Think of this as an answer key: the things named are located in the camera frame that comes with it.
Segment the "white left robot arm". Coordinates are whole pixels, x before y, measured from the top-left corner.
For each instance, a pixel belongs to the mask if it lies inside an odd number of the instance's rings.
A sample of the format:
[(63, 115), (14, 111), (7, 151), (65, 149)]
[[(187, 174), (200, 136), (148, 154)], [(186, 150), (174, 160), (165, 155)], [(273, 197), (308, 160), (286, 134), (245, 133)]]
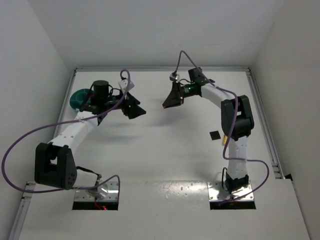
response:
[(126, 78), (118, 85), (117, 95), (106, 80), (96, 80), (90, 88), (72, 94), (69, 104), (77, 111), (75, 119), (58, 136), (36, 147), (34, 180), (37, 184), (62, 190), (97, 189), (101, 175), (76, 165), (77, 148), (110, 111), (121, 110), (129, 119), (146, 114), (140, 101), (129, 93), (135, 85)]

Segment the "black lego plate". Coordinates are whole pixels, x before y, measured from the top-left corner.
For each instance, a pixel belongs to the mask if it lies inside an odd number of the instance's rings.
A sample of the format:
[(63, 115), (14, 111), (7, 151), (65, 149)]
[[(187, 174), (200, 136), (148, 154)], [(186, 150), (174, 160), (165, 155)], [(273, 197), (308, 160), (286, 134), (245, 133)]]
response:
[(220, 133), (219, 133), (218, 130), (211, 131), (211, 132), (209, 133), (209, 135), (210, 135), (210, 138), (211, 138), (212, 141), (221, 139), (221, 135), (220, 135)]

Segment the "yellow lego brick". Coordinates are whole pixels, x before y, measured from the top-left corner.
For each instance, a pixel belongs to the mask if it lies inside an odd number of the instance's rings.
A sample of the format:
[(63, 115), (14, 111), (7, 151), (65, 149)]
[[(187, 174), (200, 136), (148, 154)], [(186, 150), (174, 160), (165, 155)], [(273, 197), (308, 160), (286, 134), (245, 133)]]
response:
[(223, 141), (222, 141), (222, 145), (223, 145), (223, 146), (225, 146), (225, 145), (226, 145), (227, 140), (228, 140), (228, 136), (227, 136), (227, 135), (225, 135), (225, 136), (223, 137)]

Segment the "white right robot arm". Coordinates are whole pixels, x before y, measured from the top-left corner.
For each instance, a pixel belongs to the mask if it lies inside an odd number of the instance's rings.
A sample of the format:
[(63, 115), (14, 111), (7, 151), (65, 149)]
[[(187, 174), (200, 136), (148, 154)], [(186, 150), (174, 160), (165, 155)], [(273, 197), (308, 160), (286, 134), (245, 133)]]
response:
[(222, 152), (222, 157), (228, 161), (223, 186), (229, 193), (248, 186), (247, 141), (255, 126), (249, 98), (219, 87), (205, 77), (200, 68), (190, 69), (188, 73), (188, 84), (181, 83), (176, 71), (170, 74), (172, 87), (163, 108), (181, 106), (185, 98), (193, 96), (200, 96), (219, 107), (221, 128), (227, 136)]

